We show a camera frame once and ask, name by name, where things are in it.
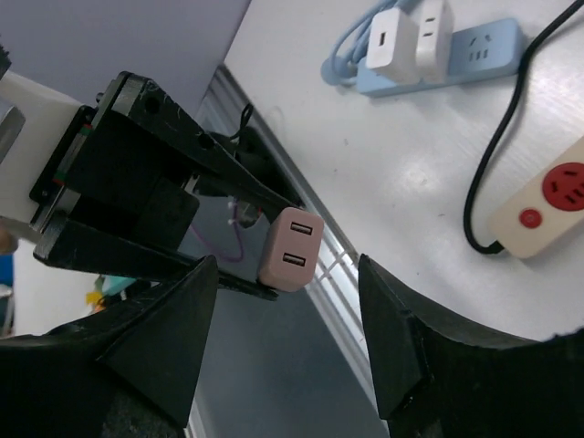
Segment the white square charger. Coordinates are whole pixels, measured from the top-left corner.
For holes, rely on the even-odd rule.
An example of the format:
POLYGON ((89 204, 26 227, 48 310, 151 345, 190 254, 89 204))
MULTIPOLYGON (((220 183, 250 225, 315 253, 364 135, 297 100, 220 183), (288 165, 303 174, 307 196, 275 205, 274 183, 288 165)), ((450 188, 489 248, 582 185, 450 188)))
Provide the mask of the white square charger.
POLYGON ((417 84, 418 32, 418 25, 401 9, 379 12, 371 22, 366 67, 398 85, 417 84))

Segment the beige red power strip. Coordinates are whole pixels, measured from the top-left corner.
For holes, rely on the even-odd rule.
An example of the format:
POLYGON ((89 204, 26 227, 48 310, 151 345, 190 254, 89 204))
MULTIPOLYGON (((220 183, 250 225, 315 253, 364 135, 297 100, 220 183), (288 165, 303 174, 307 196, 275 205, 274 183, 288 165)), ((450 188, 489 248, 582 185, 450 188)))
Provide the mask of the beige red power strip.
POLYGON ((582 222, 583 140, 578 140, 499 207, 487 227, 507 252, 526 259, 582 222))

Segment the small white plug adapter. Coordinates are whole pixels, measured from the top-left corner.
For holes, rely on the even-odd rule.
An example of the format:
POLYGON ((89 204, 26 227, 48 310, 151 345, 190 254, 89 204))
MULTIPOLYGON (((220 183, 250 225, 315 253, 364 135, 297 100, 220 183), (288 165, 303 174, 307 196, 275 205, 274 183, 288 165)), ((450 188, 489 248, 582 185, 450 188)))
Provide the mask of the small white plug adapter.
POLYGON ((415 60, 425 83, 446 81, 453 31, 454 13, 449 1, 422 2, 415 60))

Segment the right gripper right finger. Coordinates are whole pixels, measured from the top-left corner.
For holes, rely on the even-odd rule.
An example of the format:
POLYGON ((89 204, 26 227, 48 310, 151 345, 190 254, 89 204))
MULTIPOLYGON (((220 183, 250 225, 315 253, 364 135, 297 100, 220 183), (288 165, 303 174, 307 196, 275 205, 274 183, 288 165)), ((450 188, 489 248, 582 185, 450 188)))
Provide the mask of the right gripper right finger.
POLYGON ((379 416, 393 437, 580 437, 583 334, 523 339, 465 318, 359 261, 379 416))

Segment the pink plug adapter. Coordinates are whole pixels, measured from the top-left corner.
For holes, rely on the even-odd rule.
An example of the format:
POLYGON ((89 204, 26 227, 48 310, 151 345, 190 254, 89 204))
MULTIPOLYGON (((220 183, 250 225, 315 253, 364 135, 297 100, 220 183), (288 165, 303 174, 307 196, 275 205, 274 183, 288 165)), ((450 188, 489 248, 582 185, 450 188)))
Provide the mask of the pink plug adapter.
POLYGON ((295 292, 314 277, 324 231, 323 219, 287 207, 270 225, 257 269, 257 280, 283 292, 295 292))

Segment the light blue power strip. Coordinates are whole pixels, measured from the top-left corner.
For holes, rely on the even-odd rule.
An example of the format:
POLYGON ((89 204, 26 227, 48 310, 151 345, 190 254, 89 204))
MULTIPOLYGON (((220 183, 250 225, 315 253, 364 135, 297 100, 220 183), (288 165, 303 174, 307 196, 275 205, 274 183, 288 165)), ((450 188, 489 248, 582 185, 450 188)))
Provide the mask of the light blue power strip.
POLYGON ((514 18, 466 28, 452 35, 446 79, 440 84, 397 85, 369 70, 361 60, 356 90, 368 98, 384 98, 515 75, 524 49, 524 34, 514 18))

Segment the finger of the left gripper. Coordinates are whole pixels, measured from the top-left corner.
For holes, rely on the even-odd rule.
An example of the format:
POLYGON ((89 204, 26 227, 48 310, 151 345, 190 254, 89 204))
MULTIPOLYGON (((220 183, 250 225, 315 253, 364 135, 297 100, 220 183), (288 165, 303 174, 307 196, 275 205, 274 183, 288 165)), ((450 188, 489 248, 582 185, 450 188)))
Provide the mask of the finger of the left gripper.
POLYGON ((179 279, 204 261, 217 262, 213 255, 193 258, 141 245, 69 217, 49 221, 33 256, 50 267, 158 283, 179 279))
POLYGON ((215 189, 262 208, 267 217, 296 206, 246 170, 154 80, 129 71, 120 72, 118 80, 111 109, 180 155, 190 171, 215 189))

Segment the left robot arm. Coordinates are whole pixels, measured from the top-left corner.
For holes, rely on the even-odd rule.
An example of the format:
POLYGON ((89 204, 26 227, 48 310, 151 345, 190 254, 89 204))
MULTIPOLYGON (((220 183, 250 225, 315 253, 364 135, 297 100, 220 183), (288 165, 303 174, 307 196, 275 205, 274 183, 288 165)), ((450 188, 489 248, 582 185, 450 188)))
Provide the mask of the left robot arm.
POLYGON ((90 107, 9 71, 1 101, 1 216, 39 235, 45 265, 156 282, 180 275, 192 264, 178 249, 201 183, 271 224, 256 281, 221 272, 221 286, 267 296, 311 281, 318 249, 301 231, 306 214, 152 79, 123 72, 90 107))

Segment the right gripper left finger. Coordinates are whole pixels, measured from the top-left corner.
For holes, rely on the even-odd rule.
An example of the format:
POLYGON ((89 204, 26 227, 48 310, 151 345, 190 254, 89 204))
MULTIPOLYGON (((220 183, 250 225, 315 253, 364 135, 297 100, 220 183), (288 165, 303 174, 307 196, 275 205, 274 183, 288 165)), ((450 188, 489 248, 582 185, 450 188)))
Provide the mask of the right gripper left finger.
POLYGON ((34 336, 1 342, 4 437, 181 437, 214 312, 218 269, 34 336))

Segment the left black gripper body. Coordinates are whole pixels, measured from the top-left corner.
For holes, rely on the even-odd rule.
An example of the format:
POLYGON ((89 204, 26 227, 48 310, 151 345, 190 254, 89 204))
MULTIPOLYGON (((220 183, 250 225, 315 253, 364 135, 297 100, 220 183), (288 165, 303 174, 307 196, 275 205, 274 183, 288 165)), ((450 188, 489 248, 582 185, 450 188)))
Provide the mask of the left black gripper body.
POLYGON ((176 252, 198 209, 185 185, 200 132, 181 109, 79 109, 32 172, 36 255, 176 252))

